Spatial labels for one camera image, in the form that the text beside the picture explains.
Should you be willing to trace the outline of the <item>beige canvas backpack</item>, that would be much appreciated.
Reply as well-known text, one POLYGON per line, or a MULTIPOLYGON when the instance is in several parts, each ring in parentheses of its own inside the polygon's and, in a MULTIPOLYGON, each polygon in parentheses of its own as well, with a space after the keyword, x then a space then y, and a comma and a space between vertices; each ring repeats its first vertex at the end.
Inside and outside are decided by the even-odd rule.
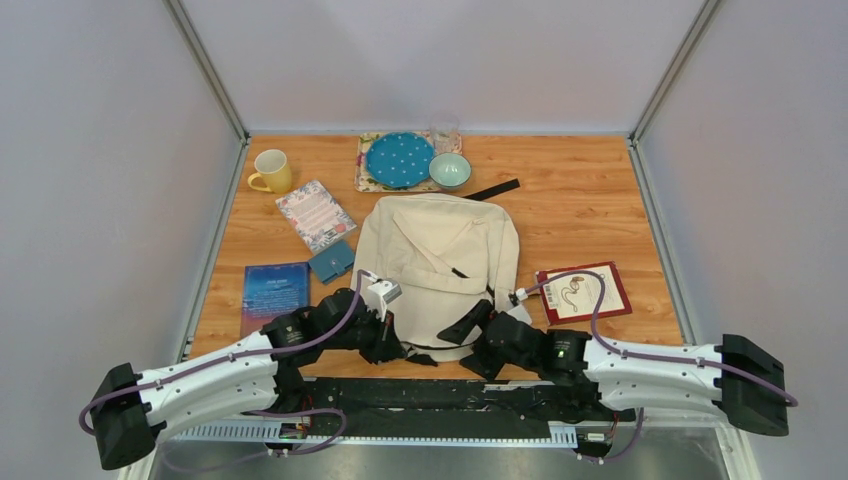
POLYGON ((459 361, 480 336, 439 339, 479 301, 512 308, 520 256, 513 220, 499 205, 442 193, 386 196, 366 216, 354 267, 400 285, 389 303, 407 354, 428 363, 459 361))

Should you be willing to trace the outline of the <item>blue leather wallet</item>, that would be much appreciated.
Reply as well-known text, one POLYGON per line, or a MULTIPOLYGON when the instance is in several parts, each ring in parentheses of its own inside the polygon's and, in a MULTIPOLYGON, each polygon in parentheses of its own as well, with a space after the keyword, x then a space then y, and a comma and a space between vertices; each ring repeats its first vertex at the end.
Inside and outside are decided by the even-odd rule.
POLYGON ((309 259, 308 264, 316 278, 323 285, 328 285, 349 272, 354 261, 354 250, 346 241, 340 240, 315 254, 309 259))

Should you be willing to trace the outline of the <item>blue Jane Eyre book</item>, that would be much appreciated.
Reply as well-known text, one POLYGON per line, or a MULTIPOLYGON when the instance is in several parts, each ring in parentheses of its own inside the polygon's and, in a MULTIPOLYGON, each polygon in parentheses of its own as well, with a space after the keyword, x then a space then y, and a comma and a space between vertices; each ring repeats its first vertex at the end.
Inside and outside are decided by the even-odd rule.
POLYGON ((259 330, 277 316, 309 305, 310 267, 307 262, 246 266, 240 336, 259 330))

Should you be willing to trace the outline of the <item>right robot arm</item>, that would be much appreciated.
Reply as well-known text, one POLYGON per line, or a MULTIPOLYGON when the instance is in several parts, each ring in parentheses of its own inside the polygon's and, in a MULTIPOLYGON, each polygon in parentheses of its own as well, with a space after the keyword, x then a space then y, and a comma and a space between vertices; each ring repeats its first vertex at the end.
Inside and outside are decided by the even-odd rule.
POLYGON ((744 431, 789 433, 784 366, 748 338, 726 334, 718 345, 682 347, 622 342, 568 329, 542 331, 479 301, 438 339, 469 343, 463 365, 492 380, 506 364, 570 391, 582 418, 606 409, 696 411, 725 417, 744 431))

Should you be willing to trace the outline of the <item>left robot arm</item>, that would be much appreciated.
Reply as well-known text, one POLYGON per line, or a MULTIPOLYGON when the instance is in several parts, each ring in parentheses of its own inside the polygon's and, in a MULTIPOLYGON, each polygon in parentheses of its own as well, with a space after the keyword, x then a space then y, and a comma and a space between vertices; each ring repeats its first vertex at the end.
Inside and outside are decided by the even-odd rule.
POLYGON ((307 415, 311 395, 300 369, 324 351, 356 350, 370 363, 404 357, 388 308, 400 294, 388 280, 363 293, 342 288, 194 360, 143 372, 128 363, 112 368, 81 414, 102 468, 128 466, 161 441, 231 415, 307 415))

